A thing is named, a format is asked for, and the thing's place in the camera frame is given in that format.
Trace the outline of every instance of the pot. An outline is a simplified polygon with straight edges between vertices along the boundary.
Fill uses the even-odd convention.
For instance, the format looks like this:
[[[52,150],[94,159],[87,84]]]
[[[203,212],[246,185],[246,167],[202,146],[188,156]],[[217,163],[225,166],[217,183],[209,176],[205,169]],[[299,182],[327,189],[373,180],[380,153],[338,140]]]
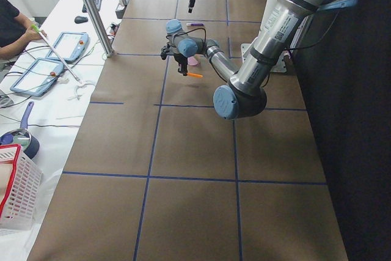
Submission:
[[[22,147],[24,154],[26,154],[30,159],[33,159],[39,150],[39,142],[37,138],[31,135],[29,131],[27,131],[29,126],[28,119],[33,106],[34,102],[30,101],[26,110],[24,111],[22,120],[20,122],[20,128],[9,131],[0,137],[1,145],[19,144]]]

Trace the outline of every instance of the black shirt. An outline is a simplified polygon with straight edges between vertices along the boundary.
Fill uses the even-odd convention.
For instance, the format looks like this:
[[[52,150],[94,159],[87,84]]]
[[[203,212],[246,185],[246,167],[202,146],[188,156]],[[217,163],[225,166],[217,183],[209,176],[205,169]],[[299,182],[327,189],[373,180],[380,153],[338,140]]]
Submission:
[[[19,10],[8,0],[0,0],[0,47],[15,42],[26,32],[26,28],[13,19],[18,15]]]

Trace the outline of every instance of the red basket rim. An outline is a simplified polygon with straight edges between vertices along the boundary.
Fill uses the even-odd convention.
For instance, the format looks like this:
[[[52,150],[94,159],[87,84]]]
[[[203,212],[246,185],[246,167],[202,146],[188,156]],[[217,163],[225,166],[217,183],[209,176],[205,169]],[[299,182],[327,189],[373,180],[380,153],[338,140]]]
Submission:
[[[4,195],[4,199],[0,203],[0,216],[1,216],[2,210],[5,206],[5,202],[11,193],[11,188],[12,188],[13,180],[15,179],[15,173],[16,173],[16,159],[19,157],[19,153],[21,150],[21,146],[19,144],[0,145],[0,149],[13,148],[13,147],[16,147],[16,152],[15,152],[15,157],[13,158],[13,162],[12,162],[12,172],[10,175],[10,180],[8,181],[7,189],[6,189],[5,195]]]

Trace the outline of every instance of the black mouse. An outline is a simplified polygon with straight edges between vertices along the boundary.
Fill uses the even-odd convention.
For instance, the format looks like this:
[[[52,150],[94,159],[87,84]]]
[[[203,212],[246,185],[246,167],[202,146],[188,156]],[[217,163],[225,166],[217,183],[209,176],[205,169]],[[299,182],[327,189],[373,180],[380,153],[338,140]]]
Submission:
[[[88,21],[88,18],[87,17],[81,17],[81,16],[77,16],[75,18],[75,23],[76,24],[81,24],[81,23],[85,23],[86,21]]]

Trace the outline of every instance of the basket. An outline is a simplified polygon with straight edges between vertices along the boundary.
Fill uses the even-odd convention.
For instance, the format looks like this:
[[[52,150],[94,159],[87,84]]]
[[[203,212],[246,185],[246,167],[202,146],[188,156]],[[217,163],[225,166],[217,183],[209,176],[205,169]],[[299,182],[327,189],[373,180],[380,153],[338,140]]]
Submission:
[[[42,171],[16,144],[0,146],[0,164],[12,165],[5,196],[0,199],[0,232],[29,230]]]

